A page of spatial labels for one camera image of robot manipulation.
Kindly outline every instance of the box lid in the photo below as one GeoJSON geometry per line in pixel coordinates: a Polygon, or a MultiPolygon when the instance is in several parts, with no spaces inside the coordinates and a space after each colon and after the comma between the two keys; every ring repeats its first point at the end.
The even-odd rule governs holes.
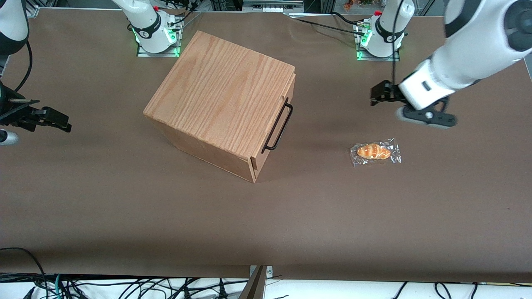
{"type": "Polygon", "coordinates": [[[248,159],[262,149],[294,70],[198,31],[144,114],[248,159]]]}

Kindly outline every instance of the wooden crate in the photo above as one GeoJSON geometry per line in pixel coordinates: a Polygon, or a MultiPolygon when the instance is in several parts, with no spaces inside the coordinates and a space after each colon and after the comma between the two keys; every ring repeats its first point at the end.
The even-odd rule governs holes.
{"type": "Polygon", "coordinates": [[[265,145],[274,147],[292,113],[294,70],[198,31],[144,115],[178,149],[255,182],[265,145]]]}

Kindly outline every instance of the metal frame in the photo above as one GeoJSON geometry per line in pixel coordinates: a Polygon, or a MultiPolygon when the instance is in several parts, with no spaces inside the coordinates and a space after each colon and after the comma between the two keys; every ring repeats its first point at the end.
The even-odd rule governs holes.
{"type": "Polygon", "coordinates": [[[238,299],[263,299],[268,266],[257,266],[238,299]]]}

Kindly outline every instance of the packaged bread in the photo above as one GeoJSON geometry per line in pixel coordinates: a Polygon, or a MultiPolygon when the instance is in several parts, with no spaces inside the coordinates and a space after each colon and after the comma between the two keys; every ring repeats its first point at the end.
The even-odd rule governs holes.
{"type": "Polygon", "coordinates": [[[351,148],[351,161],[354,166],[401,163],[401,151],[394,138],[359,143],[351,148]]]}
{"type": "Polygon", "coordinates": [[[376,143],[370,143],[368,145],[359,147],[359,149],[356,150],[356,153],[360,157],[363,157],[366,159],[379,159],[379,160],[388,159],[392,155],[391,151],[385,149],[384,147],[376,143]]]}

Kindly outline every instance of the black metal handle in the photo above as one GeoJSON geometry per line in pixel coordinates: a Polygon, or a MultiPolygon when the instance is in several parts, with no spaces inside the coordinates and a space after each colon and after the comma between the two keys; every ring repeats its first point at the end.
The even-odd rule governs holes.
{"type": "Polygon", "coordinates": [[[275,119],[275,123],[273,123],[273,128],[271,128],[270,135],[268,135],[268,139],[266,139],[266,143],[264,144],[264,147],[262,148],[261,154],[263,154],[265,150],[273,151],[277,148],[277,145],[279,145],[279,140],[281,140],[282,133],[285,131],[286,124],[288,123],[290,116],[292,116],[293,110],[294,110],[294,107],[292,107],[292,105],[288,103],[288,98],[286,98],[285,103],[281,108],[281,112],[279,112],[277,119],[275,119]],[[273,146],[268,146],[268,143],[270,142],[270,138],[273,135],[273,131],[275,131],[275,127],[277,126],[277,123],[279,122],[279,119],[281,118],[281,115],[283,111],[285,110],[285,107],[288,107],[288,109],[290,109],[290,111],[288,111],[288,116],[286,117],[285,123],[282,124],[281,132],[279,132],[279,136],[277,136],[277,139],[275,140],[275,143],[273,144],[273,146]]]}

